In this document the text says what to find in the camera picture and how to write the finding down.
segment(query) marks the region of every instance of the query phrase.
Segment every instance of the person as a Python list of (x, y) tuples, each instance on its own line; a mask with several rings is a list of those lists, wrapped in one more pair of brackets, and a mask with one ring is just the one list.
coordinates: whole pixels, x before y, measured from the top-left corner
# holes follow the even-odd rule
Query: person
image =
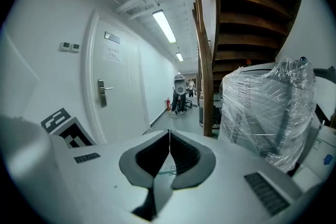
[[(179, 93), (176, 92), (176, 88), (175, 88), (175, 81), (176, 80), (184, 80), (185, 90), (182, 94), (179, 94)], [(185, 96), (186, 96), (186, 81), (185, 81), (184, 76), (182, 76), (180, 74), (175, 76), (173, 89), (174, 89), (173, 102), (172, 102), (172, 108), (171, 108), (169, 113), (170, 114), (177, 114), (177, 111), (175, 112), (175, 109), (176, 109), (177, 103), (179, 101), (179, 96), (181, 96), (181, 111), (180, 111), (180, 114), (183, 115), (185, 113)]]
[(189, 85), (188, 85), (188, 89), (189, 89), (189, 97), (194, 97), (194, 82), (189, 79)]

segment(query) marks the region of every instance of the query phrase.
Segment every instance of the fluorescent ceiling light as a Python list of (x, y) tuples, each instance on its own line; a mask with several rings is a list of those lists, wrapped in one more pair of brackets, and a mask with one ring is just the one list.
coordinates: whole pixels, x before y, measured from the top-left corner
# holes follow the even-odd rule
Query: fluorescent ceiling light
[(177, 53), (176, 56), (178, 57), (178, 59), (182, 62), (183, 61), (183, 58), (182, 58), (182, 55), (180, 53)]
[(170, 43), (176, 42), (176, 38), (174, 36), (174, 33), (172, 31), (172, 28), (170, 27), (166, 16), (163, 13), (163, 10), (158, 10), (156, 12), (153, 12), (153, 17), (156, 20), (156, 22), (161, 27), (162, 31), (166, 35), (167, 39)]

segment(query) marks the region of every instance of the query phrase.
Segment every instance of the vent grille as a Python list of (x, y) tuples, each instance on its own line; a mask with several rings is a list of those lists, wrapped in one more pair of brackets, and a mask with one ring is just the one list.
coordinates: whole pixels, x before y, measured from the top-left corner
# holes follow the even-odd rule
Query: vent grille
[(259, 173), (244, 177), (263, 206), (272, 216), (275, 216), (289, 206), (289, 203)]
[(90, 161), (92, 159), (99, 158), (99, 157), (100, 155), (98, 153), (91, 153), (88, 155), (75, 157), (75, 161), (76, 163), (83, 163), (83, 162), (87, 162), (87, 161)]

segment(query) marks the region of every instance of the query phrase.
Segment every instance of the blue label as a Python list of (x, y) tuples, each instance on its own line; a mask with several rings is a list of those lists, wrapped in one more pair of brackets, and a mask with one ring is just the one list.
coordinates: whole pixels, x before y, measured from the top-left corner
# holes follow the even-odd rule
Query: blue label
[(330, 154), (328, 154), (325, 158), (324, 158), (324, 165), (330, 164), (332, 160), (332, 156)]

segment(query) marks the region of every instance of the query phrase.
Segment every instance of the cable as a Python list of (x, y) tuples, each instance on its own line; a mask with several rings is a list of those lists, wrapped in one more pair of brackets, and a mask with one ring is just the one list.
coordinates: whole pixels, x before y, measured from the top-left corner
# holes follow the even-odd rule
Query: cable
[(197, 107), (197, 105), (193, 104), (193, 102), (188, 99), (185, 99), (185, 106), (187, 108)]

